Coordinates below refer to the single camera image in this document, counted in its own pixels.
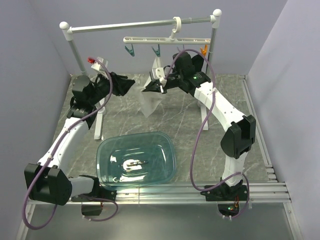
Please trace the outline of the white underwear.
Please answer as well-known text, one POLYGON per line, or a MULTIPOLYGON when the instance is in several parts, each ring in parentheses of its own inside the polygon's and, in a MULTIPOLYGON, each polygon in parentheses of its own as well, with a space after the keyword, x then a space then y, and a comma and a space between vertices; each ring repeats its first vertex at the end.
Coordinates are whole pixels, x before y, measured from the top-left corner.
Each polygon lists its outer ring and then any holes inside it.
POLYGON ((149 75, 144 85, 140 83, 135 87, 135 96, 140 104, 142 114, 148 118, 161 103, 164 95, 158 92, 143 92, 147 85, 152 82, 152 76, 149 75))

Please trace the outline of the white plastic clip hanger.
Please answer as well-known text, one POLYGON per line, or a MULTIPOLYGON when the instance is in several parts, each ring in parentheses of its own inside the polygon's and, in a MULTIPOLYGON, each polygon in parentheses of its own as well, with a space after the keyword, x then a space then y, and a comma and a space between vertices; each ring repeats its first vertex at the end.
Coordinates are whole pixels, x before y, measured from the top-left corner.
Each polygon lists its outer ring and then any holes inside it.
POLYGON ((169 37, 137 37, 126 36, 123 38, 125 44, 156 44, 156 45, 209 45, 210 38, 187 38, 177 37, 182 28, 182 19, 178 16, 173 17, 175 28, 172 29, 169 37))

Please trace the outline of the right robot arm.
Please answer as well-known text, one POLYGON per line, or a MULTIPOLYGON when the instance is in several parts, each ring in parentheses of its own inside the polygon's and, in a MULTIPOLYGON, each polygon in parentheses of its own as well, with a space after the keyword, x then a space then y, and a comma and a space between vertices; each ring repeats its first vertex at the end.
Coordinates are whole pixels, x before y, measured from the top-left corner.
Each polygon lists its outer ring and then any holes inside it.
POLYGON ((179 88, 190 94, 207 110, 204 124, 213 115, 224 130, 220 146, 225 154, 224 172, 220 183, 220 194, 226 200, 238 194, 243 182, 243 169, 248 152, 256 140, 256 119, 236 109, 216 88, 214 74, 208 76, 202 71, 203 65, 211 68, 209 60, 199 51, 186 49, 173 55, 173 61, 165 72, 163 67, 150 73, 150 80, 143 91, 166 94, 179 88))

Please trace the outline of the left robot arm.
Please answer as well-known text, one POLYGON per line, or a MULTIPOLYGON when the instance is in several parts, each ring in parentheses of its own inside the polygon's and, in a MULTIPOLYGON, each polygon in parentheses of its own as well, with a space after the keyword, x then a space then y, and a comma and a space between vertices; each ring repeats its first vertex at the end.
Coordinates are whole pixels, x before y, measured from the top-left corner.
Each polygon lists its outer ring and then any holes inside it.
POLYGON ((98 110, 96 104, 111 95, 124 96, 135 84, 133 79, 114 72, 107 79, 98 74, 94 81, 86 75, 72 82, 70 109, 64 126, 47 153, 36 163, 29 163, 24 176, 28 198, 34 201, 65 205, 71 197, 84 195, 96 201, 101 195, 97 177, 81 175, 68 178, 68 162, 82 138, 92 127, 98 110))

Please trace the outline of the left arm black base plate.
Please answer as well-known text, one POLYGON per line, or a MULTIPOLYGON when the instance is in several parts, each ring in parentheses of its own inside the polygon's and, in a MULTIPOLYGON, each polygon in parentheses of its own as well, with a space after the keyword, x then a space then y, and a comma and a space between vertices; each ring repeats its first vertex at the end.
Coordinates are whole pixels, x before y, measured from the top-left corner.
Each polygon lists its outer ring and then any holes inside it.
POLYGON ((70 201, 81 203, 81 214, 84 217, 98 217, 103 211, 106 200, 115 202, 116 196, 116 190, 108 190, 100 186, 97 191, 73 196, 70 201), (99 204, 83 204, 84 202, 99 202, 99 204))

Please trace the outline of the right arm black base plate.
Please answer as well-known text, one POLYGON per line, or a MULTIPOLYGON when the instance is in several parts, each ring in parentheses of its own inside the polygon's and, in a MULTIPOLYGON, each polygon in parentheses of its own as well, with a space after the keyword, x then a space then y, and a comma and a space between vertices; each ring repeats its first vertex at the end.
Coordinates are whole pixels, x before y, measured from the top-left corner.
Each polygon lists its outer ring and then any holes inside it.
POLYGON ((234 186, 223 183, 200 194, 205 196, 207 202, 219 202, 217 207, 220 215, 231 220, 245 210, 250 200, 250 188, 242 180, 234 186))

